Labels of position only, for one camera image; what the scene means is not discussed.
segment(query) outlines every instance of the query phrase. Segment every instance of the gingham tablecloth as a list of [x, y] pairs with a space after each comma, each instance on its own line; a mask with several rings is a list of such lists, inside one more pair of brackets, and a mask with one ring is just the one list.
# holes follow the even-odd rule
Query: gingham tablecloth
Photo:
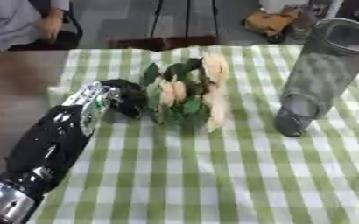
[[359, 77], [306, 135], [273, 128], [299, 46], [71, 51], [59, 86], [138, 81], [152, 62], [222, 53], [232, 70], [222, 130], [184, 133], [148, 117], [101, 122], [32, 223], [359, 224]]

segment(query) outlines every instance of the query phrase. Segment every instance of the robotic hand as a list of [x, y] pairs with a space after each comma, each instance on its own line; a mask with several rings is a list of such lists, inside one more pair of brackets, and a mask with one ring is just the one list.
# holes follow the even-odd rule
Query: robotic hand
[[0, 224], [26, 223], [45, 194], [74, 165], [108, 108], [137, 117], [146, 104], [138, 84], [97, 81], [51, 108], [19, 140], [0, 174]]

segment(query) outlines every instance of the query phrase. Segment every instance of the wooden table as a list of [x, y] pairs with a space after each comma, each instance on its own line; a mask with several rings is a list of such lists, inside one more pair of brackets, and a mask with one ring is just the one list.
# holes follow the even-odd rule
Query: wooden table
[[4, 157], [48, 109], [46, 88], [62, 73], [67, 52], [0, 54], [0, 172]]

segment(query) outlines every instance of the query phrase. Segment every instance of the white shirt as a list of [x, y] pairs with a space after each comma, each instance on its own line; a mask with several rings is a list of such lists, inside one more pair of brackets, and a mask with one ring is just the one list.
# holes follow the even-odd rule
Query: white shirt
[[[51, 4], [67, 11], [69, 0], [52, 0]], [[0, 0], [0, 51], [39, 39], [38, 22], [41, 18], [29, 0]]]

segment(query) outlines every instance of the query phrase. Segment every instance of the chair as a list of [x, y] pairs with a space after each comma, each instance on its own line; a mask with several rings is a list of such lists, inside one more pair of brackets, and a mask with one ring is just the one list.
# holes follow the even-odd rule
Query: chair
[[[32, 6], [37, 9], [37, 11], [46, 17], [50, 9], [50, 0], [29, 0]], [[76, 49], [81, 41], [83, 36], [83, 29], [80, 23], [74, 16], [74, 4], [71, 2], [69, 4], [69, 10], [64, 14], [64, 24], [72, 24], [75, 28], [75, 32], [72, 31], [63, 31], [59, 32], [57, 40], [53, 43], [53, 49], [51, 50], [71, 50]]]

